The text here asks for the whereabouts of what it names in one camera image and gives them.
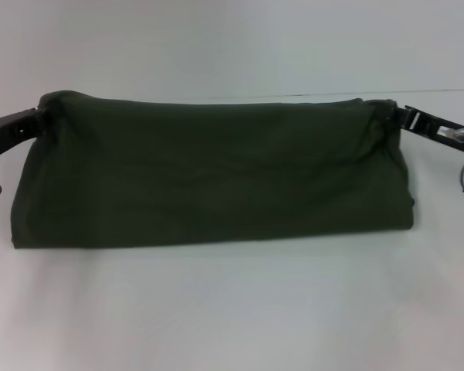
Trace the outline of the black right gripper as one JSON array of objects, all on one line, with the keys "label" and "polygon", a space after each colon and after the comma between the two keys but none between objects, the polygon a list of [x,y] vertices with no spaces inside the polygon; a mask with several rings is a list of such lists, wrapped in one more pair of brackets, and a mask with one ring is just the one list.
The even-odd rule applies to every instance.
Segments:
[{"label": "black right gripper", "polygon": [[394,126],[456,150],[464,150],[464,126],[436,117],[414,107],[399,107],[394,100],[385,100],[386,120]]}]

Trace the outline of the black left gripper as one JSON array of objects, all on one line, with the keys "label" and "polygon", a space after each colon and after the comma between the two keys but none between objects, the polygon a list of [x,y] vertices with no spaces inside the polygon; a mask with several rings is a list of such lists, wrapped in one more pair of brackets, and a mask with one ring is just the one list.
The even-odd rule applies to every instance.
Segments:
[{"label": "black left gripper", "polygon": [[47,98],[41,97],[37,109],[0,117],[0,155],[49,129]]}]

